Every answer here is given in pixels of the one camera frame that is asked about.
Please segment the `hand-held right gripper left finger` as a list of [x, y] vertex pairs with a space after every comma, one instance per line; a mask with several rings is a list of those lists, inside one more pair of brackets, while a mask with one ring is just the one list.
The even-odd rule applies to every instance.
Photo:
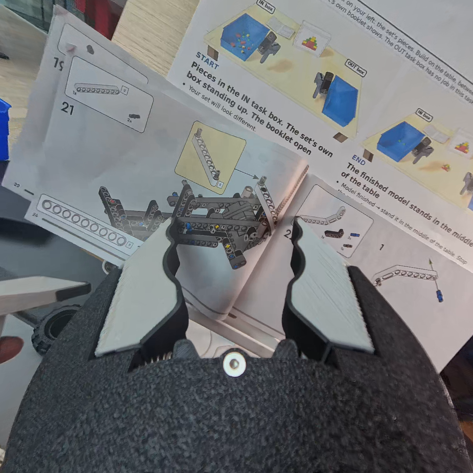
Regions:
[[159, 228], [125, 261], [94, 355], [140, 349], [182, 308], [187, 312], [175, 274], [175, 218]]

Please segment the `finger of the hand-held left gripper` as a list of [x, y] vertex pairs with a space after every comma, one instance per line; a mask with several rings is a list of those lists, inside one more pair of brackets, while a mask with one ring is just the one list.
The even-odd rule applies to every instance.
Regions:
[[46, 276], [32, 276], [0, 282], [0, 315], [62, 302], [91, 292], [91, 284]]

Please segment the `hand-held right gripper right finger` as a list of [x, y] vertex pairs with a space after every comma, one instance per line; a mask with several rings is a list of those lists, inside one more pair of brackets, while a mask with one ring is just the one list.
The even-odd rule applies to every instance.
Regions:
[[349, 272], [341, 256], [302, 217], [292, 229], [293, 278], [282, 312], [286, 338], [308, 359], [325, 362], [333, 348], [374, 354]]

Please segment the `grey desk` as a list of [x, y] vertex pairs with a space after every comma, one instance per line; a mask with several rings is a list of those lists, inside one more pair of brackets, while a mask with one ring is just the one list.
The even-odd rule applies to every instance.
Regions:
[[12, 318], [32, 328], [28, 337], [15, 334], [24, 344], [15, 357], [1, 363], [1, 370], [11, 370], [1, 372], [1, 394], [9, 391], [16, 404], [8, 435], [30, 436], [37, 443], [39, 434], [34, 434], [33, 428], [38, 427], [55, 442], [80, 419], [89, 402], [107, 398], [114, 381], [107, 368], [114, 371], [125, 367], [130, 355], [95, 356], [109, 308], [95, 304], [95, 299], [90, 302], [76, 308], [76, 318], [71, 317], [71, 325], [64, 325], [65, 331], [56, 334], [57, 344], [50, 346], [45, 359], [32, 344], [34, 328], [41, 320], [27, 317], [25, 323], [25, 316], [30, 315], [26, 310], [5, 315], [7, 321]]

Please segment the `printed task sheet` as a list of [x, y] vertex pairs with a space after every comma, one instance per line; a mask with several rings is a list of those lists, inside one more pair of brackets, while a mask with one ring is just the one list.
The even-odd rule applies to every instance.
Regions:
[[472, 80], [363, 1], [199, 1], [168, 80], [472, 266]]

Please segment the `person's left hand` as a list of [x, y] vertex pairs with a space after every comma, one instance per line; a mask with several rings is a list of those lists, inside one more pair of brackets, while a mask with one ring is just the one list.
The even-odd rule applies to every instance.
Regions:
[[0, 338], [0, 364], [15, 358], [22, 350], [24, 340], [18, 336], [2, 336]]

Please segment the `black toy tyre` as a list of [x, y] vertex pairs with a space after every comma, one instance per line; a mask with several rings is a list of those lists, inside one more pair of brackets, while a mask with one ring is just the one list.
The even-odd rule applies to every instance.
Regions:
[[79, 304], [64, 305], [41, 318], [31, 337], [33, 348], [39, 355], [44, 356], [49, 351], [61, 331], [80, 308]]

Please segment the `white book stand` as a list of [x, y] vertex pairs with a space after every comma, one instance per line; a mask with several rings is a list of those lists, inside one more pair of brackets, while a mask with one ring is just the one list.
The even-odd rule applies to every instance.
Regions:
[[201, 358], [217, 358], [230, 348], [239, 348], [252, 357], [270, 358], [284, 335], [265, 332], [233, 315], [225, 320], [213, 320], [186, 304], [189, 325], [186, 337]]

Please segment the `building instruction booklet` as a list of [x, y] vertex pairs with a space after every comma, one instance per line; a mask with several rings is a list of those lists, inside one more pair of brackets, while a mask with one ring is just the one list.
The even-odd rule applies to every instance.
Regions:
[[267, 139], [54, 6], [3, 185], [25, 217], [102, 260], [125, 261], [167, 219], [184, 297], [284, 335], [295, 217], [359, 267], [441, 371], [472, 339], [472, 266], [325, 182]]

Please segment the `blue plastic bin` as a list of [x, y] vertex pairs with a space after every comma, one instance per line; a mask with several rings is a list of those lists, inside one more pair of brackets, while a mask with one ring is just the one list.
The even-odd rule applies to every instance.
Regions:
[[9, 109], [11, 105], [0, 99], [0, 160], [9, 160]]

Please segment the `wooden table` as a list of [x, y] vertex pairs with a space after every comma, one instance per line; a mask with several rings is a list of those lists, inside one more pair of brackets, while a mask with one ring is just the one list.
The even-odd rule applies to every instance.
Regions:
[[113, 42], [141, 61], [156, 56], [173, 62], [198, 0], [128, 0]]

